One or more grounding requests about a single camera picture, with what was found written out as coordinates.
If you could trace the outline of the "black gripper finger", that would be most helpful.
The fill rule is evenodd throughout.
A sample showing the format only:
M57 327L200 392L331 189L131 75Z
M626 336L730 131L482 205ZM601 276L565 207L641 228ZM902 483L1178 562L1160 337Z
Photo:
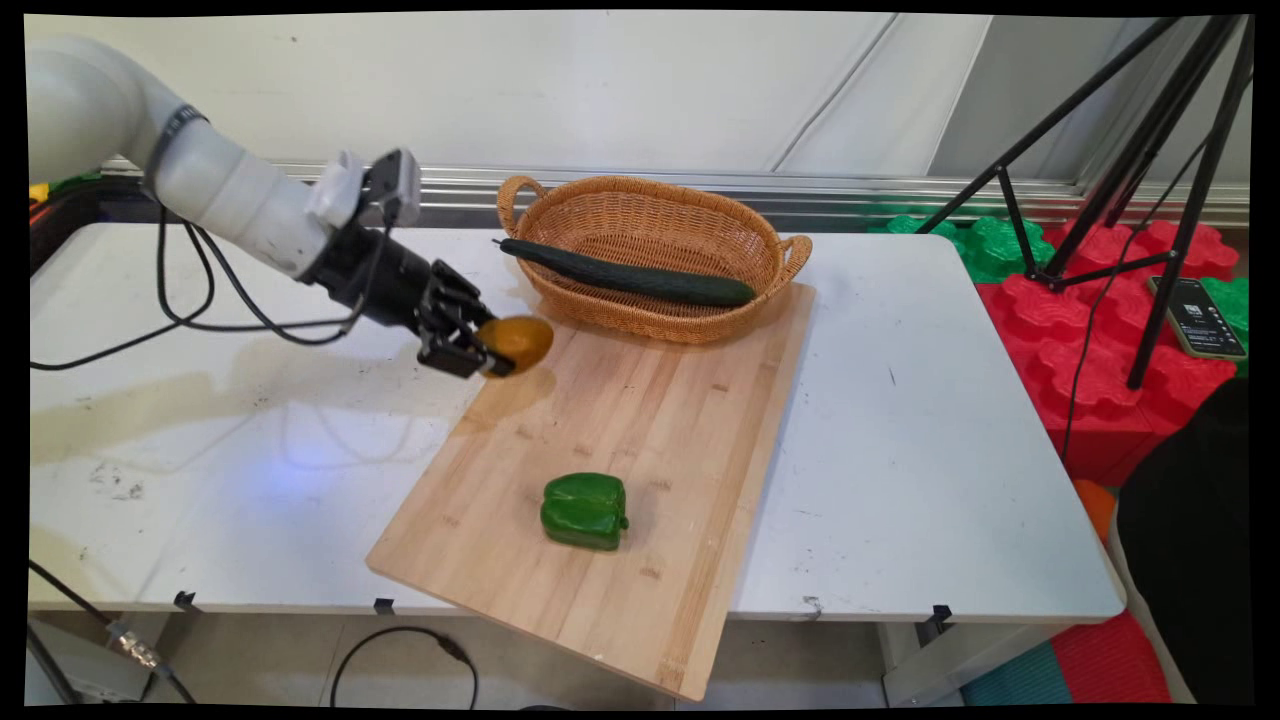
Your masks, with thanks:
M430 316L440 327L483 328L495 315L481 301L480 290L444 260L430 265Z
M460 325L449 318L443 324L420 320L419 338L417 363L429 369L465 379L476 374L503 378L515 373L515 361L480 341L477 332L465 322Z

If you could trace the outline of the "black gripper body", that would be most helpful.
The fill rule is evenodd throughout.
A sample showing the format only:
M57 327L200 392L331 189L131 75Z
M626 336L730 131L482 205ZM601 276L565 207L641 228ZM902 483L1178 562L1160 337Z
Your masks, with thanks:
M448 316L426 297L444 266L392 240L387 231L351 225L330 238L303 273L303 283L324 288L330 300L348 309L337 323L343 331L367 318L415 333L436 332L448 327Z

